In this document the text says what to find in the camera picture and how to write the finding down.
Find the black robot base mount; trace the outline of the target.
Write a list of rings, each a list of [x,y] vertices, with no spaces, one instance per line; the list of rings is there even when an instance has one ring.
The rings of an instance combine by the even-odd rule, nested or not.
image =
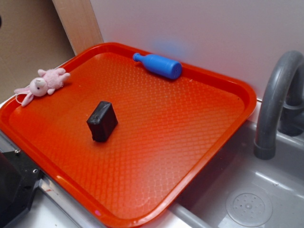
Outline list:
[[[0,154],[0,226],[9,228],[30,212],[42,171],[22,150]]]

